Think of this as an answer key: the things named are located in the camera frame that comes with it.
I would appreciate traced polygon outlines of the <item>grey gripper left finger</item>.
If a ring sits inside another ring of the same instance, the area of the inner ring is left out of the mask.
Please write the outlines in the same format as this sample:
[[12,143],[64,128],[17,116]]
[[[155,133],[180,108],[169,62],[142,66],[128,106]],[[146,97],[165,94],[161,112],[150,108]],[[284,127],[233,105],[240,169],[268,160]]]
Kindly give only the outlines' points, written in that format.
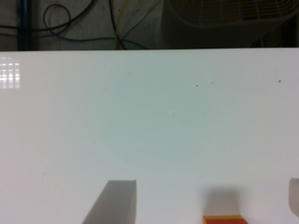
[[82,224],[135,224],[136,181],[109,180]]

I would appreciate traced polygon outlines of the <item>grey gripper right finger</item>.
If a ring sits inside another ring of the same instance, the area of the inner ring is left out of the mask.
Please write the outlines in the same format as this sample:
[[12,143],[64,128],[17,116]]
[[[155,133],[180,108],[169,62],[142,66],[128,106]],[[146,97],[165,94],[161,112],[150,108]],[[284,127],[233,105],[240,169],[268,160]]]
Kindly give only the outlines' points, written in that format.
[[289,182],[289,207],[299,217],[299,178],[291,178]]

